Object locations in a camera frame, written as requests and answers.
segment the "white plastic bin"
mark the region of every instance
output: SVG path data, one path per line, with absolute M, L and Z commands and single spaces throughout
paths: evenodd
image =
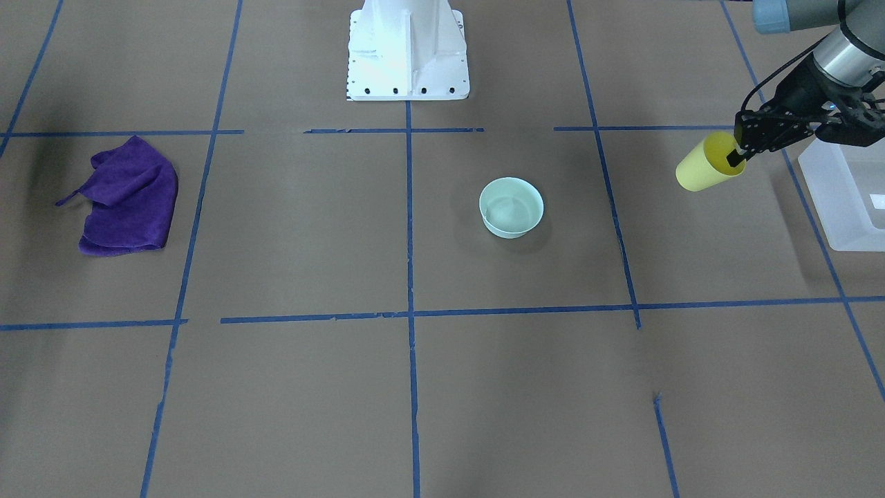
M 830 247 L 885 252 L 885 140 L 869 147 L 815 140 L 799 166 Z

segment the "white container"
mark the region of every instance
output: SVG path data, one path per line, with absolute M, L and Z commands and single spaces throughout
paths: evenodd
M 885 140 L 869 147 L 815 140 L 799 165 L 830 247 L 885 251 Z
M 501 238 L 516 238 L 536 227 L 544 214 L 544 200 L 531 183 L 520 178 L 498 178 L 480 194 L 482 222 Z

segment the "purple towel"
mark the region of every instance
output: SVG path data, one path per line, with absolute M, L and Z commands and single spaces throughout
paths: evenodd
M 133 136 L 111 151 L 92 156 L 92 176 L 71 195 L 91 199 L 80 251 L 92 256 L 118 256 L 165 246 L 172 224 L 178 176 L 162 154 Z

